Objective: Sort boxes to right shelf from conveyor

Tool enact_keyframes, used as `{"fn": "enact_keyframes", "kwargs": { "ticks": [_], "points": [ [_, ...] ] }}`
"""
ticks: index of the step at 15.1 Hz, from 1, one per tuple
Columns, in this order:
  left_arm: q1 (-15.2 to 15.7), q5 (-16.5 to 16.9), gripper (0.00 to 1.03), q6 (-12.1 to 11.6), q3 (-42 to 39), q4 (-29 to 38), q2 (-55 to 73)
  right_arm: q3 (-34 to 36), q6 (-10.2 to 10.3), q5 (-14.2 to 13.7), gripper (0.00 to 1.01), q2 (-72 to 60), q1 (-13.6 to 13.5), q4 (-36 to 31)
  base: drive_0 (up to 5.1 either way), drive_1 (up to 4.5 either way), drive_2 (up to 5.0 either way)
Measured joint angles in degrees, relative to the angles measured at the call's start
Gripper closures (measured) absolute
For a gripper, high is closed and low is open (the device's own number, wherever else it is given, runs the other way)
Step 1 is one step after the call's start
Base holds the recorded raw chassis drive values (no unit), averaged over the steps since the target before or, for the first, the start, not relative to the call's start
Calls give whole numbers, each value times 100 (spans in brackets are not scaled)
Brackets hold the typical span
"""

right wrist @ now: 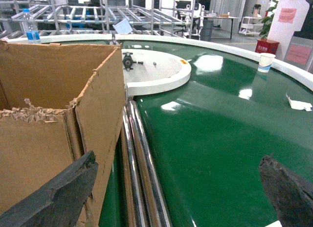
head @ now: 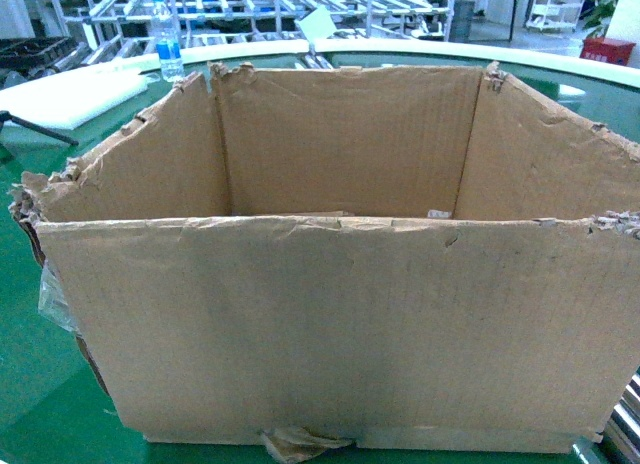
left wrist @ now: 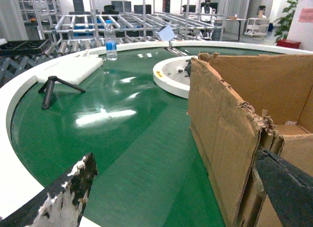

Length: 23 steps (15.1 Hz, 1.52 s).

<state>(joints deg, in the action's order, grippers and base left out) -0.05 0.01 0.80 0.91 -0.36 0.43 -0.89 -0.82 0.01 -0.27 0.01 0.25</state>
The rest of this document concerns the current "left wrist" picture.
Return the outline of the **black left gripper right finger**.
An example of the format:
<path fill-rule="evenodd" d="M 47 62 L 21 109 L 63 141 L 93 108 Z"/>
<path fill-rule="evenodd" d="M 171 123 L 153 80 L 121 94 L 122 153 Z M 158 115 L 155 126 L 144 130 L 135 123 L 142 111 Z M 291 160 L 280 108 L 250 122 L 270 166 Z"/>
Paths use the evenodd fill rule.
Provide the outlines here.
<path fill-rule="evenodd" d="M 256 169 L 284 227 L 313 225 L 313 177 L 269 150 L 256 153 Z"/>

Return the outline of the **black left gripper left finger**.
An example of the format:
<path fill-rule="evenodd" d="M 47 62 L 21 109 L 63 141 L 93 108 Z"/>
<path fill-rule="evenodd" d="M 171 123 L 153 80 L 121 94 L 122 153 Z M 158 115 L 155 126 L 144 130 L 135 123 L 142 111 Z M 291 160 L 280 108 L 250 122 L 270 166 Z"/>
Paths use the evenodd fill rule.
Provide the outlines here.
<path fill-rule="evenodd" d="M 94 178 L 98 175 L 93 153 L 46 186 L 34 198 L 1 220 L 2 227 L 80 226 Z"/>

